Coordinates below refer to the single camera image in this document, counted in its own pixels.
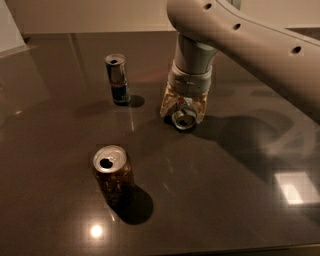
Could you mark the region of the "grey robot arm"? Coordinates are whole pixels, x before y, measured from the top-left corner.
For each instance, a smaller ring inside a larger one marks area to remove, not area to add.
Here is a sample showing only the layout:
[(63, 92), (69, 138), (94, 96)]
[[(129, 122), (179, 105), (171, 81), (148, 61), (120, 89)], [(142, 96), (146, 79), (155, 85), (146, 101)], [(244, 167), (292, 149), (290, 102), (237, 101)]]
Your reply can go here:
[(211, 85), (213, 56), (220, 51), (314, 121), (320, 118), (320, 43), (250, 18), (226, 0), (168, 0), (177, 30), (176, 53), (161, 107), (180, 98), (201, 121)]

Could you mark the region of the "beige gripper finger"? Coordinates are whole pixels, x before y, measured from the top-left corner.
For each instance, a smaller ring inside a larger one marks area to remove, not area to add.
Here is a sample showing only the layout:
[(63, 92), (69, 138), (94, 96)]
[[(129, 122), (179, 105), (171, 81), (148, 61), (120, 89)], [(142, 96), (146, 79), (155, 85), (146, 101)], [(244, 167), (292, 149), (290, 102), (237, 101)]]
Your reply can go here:
[(200, 124), (206, 114), (208, 93), (202, 93), (200, 96), (192, 97), (187, 100), (188, 108), (193, 111), (196, 123)]
[(181, 108), (183, 100), (183, 96), (178, 94), (170, 84), (167, 84), (160, 106), (160, 116), (171, 116)]

